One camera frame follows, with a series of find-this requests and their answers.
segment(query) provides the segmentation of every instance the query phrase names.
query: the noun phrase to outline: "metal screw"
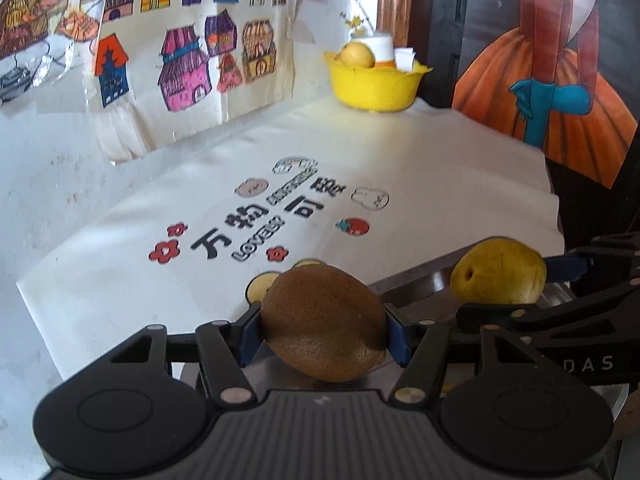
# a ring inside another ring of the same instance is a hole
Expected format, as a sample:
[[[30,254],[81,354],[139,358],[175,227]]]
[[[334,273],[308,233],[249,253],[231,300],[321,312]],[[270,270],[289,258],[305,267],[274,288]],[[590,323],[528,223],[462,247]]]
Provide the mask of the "metal screw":
[[[251,400],[252,394],[246,388],[227,388],[220,392],[220,399],[224,400],[227,404],[244,404]]]
[[[399,400],[403,404],[417,404],[421,402],[427,394],[420,388],[412,388],[410,386],[406,388],[400,388],[394,393],[396,400]]]

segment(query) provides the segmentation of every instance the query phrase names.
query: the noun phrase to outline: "yellow bowl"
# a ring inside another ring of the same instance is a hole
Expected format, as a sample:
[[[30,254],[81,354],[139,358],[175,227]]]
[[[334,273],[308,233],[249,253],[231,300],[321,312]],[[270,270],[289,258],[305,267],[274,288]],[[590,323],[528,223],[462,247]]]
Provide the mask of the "yellow bowl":
[[[374,112],[399,112],[415,101],[418,85],[433,68],[414,61],[412,72],[402,72],[388,66],[361,68],[348,67],[336,61],[337,54],[324,53],[329,67],[331,86],[335,96],[353,108]]]

